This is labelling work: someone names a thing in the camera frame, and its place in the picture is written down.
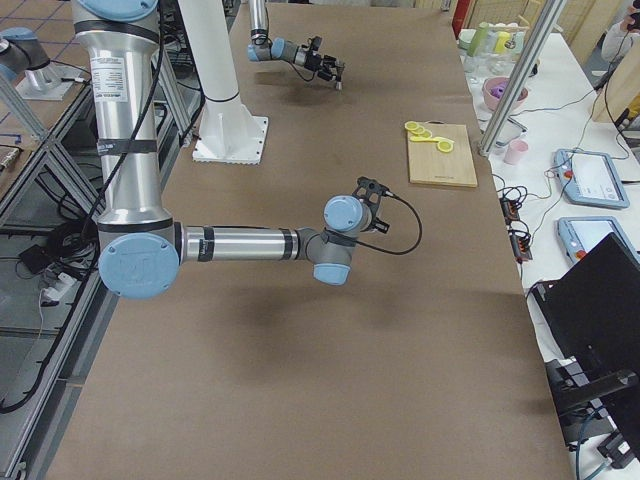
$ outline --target blue joint cap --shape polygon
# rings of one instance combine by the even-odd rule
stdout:
[[[114,22],[136,22],[154,13],[158,0],[78,0],[96,17]]]
[[[333,197],[324,207],[325,222],[329,228],[338,232],[348,232],[358,227],[363,216],[362,204],[349,195]]]
[[[276,60],[279,60],[280,58],[282,58],[282,53],[284,52],[284,46],[285,46],[285,39],[277,37],[273,41],[273,45],[271,45],[271,56]]]
[[[329,285],[344,285],[350,270],[341,263],[318,263],[313,266],[313,278]]]
[[[178,275],[178,252],[152,233],[116,238],[100,254],[100,277],[109,290],[125,298],[151,298],[167,290]]]
[[[13,82],[16,79],[16,77],[18,76],[18,74],[16,72],[14,72],[9,67],[7,67],[6,65],[3,65],[1,63],[0,63],[0,75],[2,75],[4,78],[9,80],[10,82]]]
[[[26,27],[12,27],[0,32],[7,40],[37,40],[36,34]]]
[[[260,61],[260,59],[258,58],[258,55],[256,54],[256,47],[251,43],[247,45],[247,57],[249,57],[249,60],[252,62]]]

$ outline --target black tape band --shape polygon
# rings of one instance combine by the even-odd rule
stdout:
[[[173,233],[175,237],[173,245],[176,247],[178,258],[180,259],[180,263],[182,263],[182,224],[180,222],[173,224]]]
[[[297,230],[294,230],[293,233],[296,236],[296,244],[297,244],[297,247],[298,247],[298,248],[296,248],[296,256],[295,256],[294,260],[298,260],[300,258],[300,250],[302,249],[302,245],[300,244],[300,234],[298,233]]]
[[[154,230],[162,230],[169,228],[173,225],[173,218],[167,218],[166,220],[160,220],[158,222],[150,223],[126,223],[126,224],[113,224],[113,223],[98,223],[98,230],[107,233],[136,233],[136,232],[152,232]]]
[[[267,32],[264,28],[255,28],[253,30],[251,30],[251,38],[258,36],[258,35],[268,35],[269,32]]]
[[[200,240],[200,248],[198,251],[199,262],[210,262],[213,260],[213,248],[215,246],[215,235],[213,227],[202,227],[204,239]]]
[[[101,138],[98,140],[98,155],[122,155],[123,153],[155,153],[155,140],[129,140],[123,138]]]
[[[146,38],[147,40],[151,40],[155,43],[160,42],[160,35],[158,35],[157,32],[152,32],[146,28],[128,23],[110,22],[108,20],[84,20],[82,22],[75,23],[73,28],[76,33],[101,30],[104,32],[127,33],[129,35],[135,35],[136,37]]]
[[[226,102],[230,102],[231,100],[236,98],[238,95],[240,95],[240,90],[238,90],[233,97],[225,98],[224,100],[216,100],[215,98],[210,98],[210,97],[207,97],[206,95],[204,96],[204,98],[214,103],[226,103]]]
[[[291,252],[293,252],[293,237],[291,230],[281,228],[282,236],[284,237],[284,252],[282,252],[282,260],[290,260]]]
[[[27,68],[27,70],[30,70],[30,71],[40,70],[41,68],[46,67],[46,66],[47,66],[47,65],[49,65],[50,63],[51,63],[51,60],[47,60],[47,61],[46,61],[46,62],[44,62],[43,64],[41,64],[41,65],[36,65],[35,67],[29,67],[29,68]]]

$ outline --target pink bowl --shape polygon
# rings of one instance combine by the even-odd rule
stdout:
[[[498,102],[500,99],[492,95],[491,90],[498,87],[501,83],[508,82],[509,77],[493,77],[487,78],[482,85],[482,96],[484,97],[484,104],[487,106],[489,110],[492,112],[498,107]],[[522,93],[518,98],[518,101],[513,105],[512,110],[515,110],[520,105],[524,103],[524,101],[529,96],[529,90],[526,88],[522,89]]]

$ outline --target pink cup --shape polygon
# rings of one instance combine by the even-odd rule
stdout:
[[[509,165],[517,165],[518,162],[527,154],[529,145],[519,138],[511,140],[507,147],[507,153],[504,155],[504,163]]]

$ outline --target white table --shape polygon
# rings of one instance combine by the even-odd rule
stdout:
[[[474,107],[479,120],[489,119],[491,111],[482,98],[482,82],[485,75],[491,75],[482,67],[476,72],[476,81],[469,81],[469,90],[474,99]],[[525,109],[560,107],[578,100],[590,92],[581,102],[567,106],[559,111],[540,111],[523,113],[514,117],[528,129],[522,138],[529,144],[529,151],[518,165],[503,162],[505,149],[495,149],[489,156],[491,167],[496,175],[502,177],[507,186],[524,185],[529,192],[541,197],[549,195],[547,178],[544,171],[551,167],[553,154],[560,148],[575,148],[609,153],[622,180],[640,180],[640,163],[630,150],[623,150],[616,143],[616,129],[611,123],[589,121],[584,139],[580,137],[587,120],[596,93],[575,60],[569,47],[560,34],[551,34],[540,56],[540,68],[537,76],[526,84],[529,97],[521,108]],[[562,277],[571,267],[564,247],[556,233],[556,220],[560,217],[607,215],[615,217],[636,249],[640,249],[640,185],[627,185],[625,190],[631,206],[624,210],[585,207],[570,204],[565,198],[550,210],[544,220],[544,212],[553,205],[560,195],[561,186],[556,178],[551,179],[551,196],[539,200],[528,197],[519,211],[520,217],[531,231],[541,225],[535,234],[531,252],[533,260],[525,262],[522,269],[522,285],[528,290],[539,280],[553,280]],[[496,188],[502,182],[496,179]],[[529,298],[529,311],[536,328],[538,344],[545,361],[562,358],[546,322],[532,297]],[[602,463],[602,456],[596,446],[605,438],[594,437],[585,443],[580,452],[581,478],[585,478]],[[571,461],[575,455],[570,454]],[[601,480],[637,480],[640,478],[640,462],[634,460],[624,470],[607,469],[598,475]]]

